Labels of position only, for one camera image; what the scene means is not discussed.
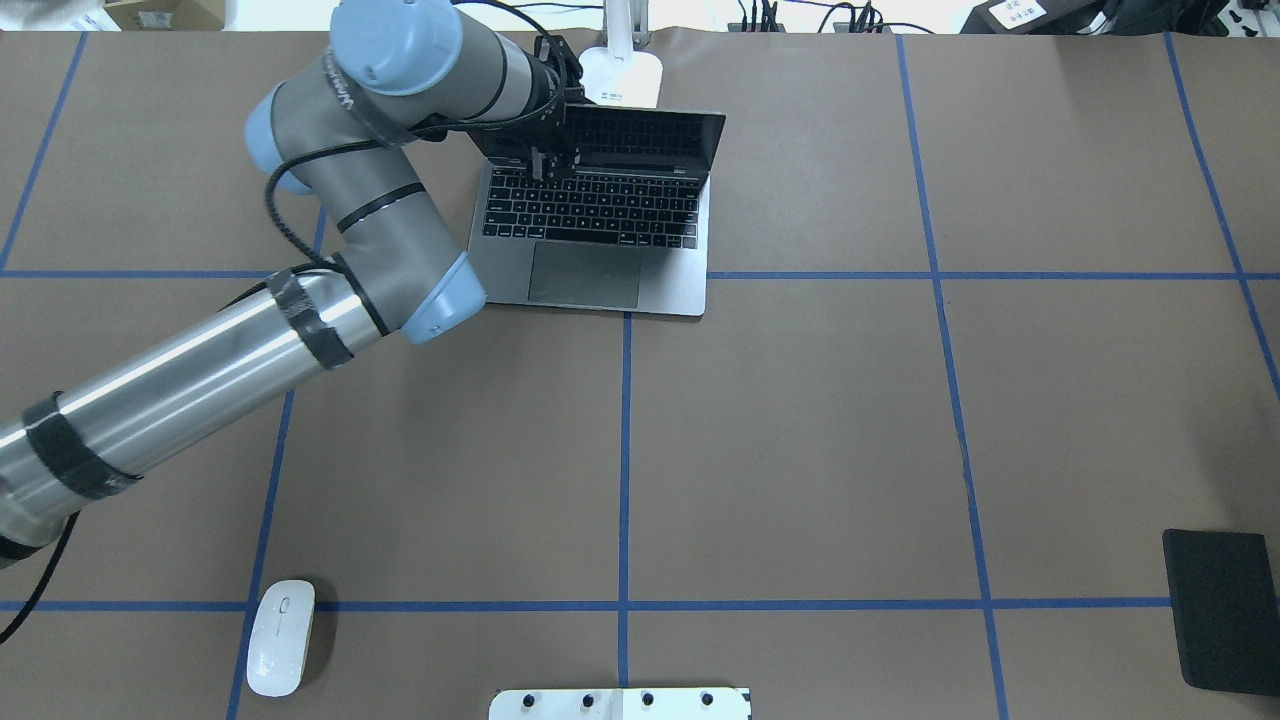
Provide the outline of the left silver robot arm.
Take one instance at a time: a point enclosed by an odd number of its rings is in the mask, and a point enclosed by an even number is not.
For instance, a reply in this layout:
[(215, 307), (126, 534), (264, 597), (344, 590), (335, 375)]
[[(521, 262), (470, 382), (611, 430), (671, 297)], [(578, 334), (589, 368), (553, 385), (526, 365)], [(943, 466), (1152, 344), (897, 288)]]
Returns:
[(467, 252), (404, 155), (466, 132), (511, 140), (539, 179), (577, 159), (566, 108), (581, 65), (535, 26), (531, 50), (457, 1), (342, 1), (323, 54), (244, 122), (276, 231), (303, 255), (141, 355), (3, 427), (3, 565), (146, 471), (390, 334), (420, 345), (479, 313)]

